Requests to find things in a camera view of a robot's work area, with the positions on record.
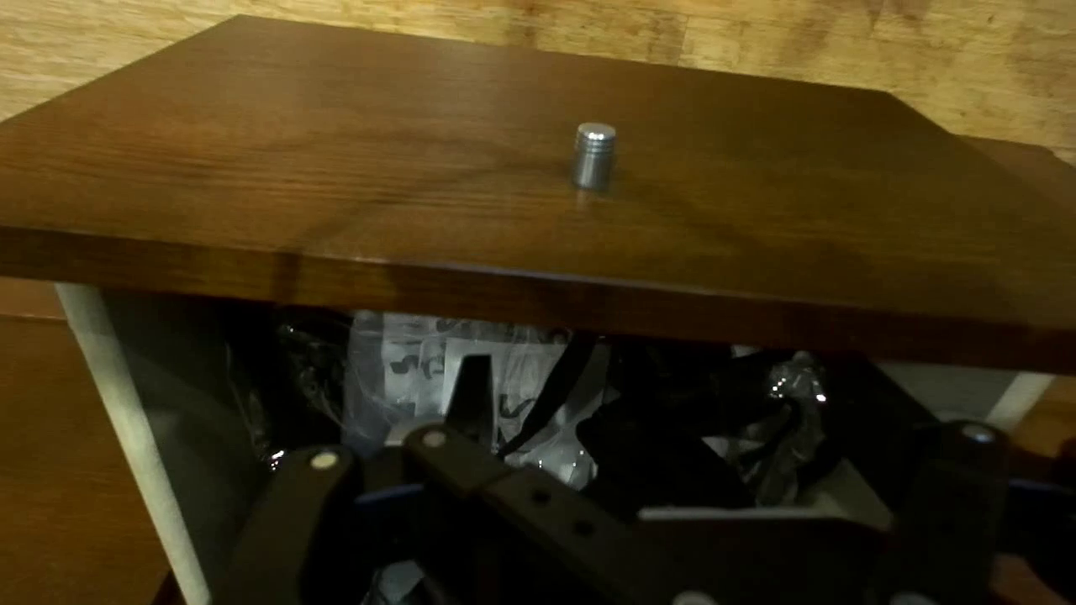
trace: metal bolt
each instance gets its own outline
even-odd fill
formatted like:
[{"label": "metal bolt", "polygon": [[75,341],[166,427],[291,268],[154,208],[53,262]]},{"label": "metal bolt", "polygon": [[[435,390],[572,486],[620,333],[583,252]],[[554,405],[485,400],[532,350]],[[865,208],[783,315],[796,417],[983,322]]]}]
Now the metal bolt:
[{"label": "metal bolt", "polygon": [[324,449],[324,454],[311,457],[312,469],[330,469],[337,465],[341,465],[337,449]]},{"label": "metal bolt", "polygon": [[589,193],[610,188],[612,163],[615,163],[615,129],[603,120],[583,120],[575,129],[575,165],[572,165],[575,188],[589,188]]},{"label": "metal bolt", "polygon": [[449,435],[444,430],[432,430],[432,435],[425,435],[425,448],[444,448],[449,444]]},{"label": "metal bolt", "polygon": [[681,590],[672,605],[718,605],[718,598],[708,590]]},{"label": "metal bolt", "polygon": [[894,598],[888,598],[888,605],[934,605],[934,598],[922,590],[897,590]]},{"label": "metal bolt", "polygon": [[991,427],[984,427],[984,424],[967,424],[963,427],[963,435],[969,438],[969,441],[976,441],[976,444],[997,444],[997,430]]}]

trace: wooden board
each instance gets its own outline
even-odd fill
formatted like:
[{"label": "wooden board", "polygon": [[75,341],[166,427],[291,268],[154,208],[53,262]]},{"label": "wooden board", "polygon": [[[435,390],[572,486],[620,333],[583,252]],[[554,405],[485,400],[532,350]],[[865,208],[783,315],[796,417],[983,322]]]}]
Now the wooden board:
[{"label": "wooden board", "polygon": [[234,20],[7,120],[0,203],[16,277],[1076,362],[1076,208],[867,92]]},{"label": "wooden board", "polygon": [[1074,0],[0,0],[0,115],[234,12],[882,87],[1076,163]]}]

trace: wooden tabletop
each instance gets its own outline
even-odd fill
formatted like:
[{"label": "wooden tabletop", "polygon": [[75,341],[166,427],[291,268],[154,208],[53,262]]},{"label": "wooden tabletop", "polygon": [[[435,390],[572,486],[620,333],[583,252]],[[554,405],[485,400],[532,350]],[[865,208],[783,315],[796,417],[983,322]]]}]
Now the wooden tabletop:
[{"label": "wooden tabletop", "polygon": [[0,271],[128,289],[1074,369],[1074,235],[888,95],[278,20],[0,124]]}]

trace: silver cylinder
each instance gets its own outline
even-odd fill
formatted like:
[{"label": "silver cylinder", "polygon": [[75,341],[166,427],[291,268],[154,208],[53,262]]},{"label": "silver cylinder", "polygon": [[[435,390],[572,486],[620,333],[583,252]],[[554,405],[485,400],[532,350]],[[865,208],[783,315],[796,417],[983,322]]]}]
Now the silver cylinder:
[{"label": "silver cylinder", "polygon": [[603,120],[583,120],[575,129],[575,163],[572,163],[575,188],[589,188],[589,193],[610,188],[612,163],[615,163],[615,129]]}]

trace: wooden wall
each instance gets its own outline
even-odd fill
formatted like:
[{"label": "wooden wall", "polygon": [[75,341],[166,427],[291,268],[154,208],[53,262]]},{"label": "wooden wall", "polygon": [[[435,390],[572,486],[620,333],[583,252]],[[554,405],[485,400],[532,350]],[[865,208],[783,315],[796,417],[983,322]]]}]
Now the wooden wall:
[{"label": "wooden wall", "polygon": [[1076,0],[0,0],[0,117],[230,12],[885,87],[1076,163]]}]

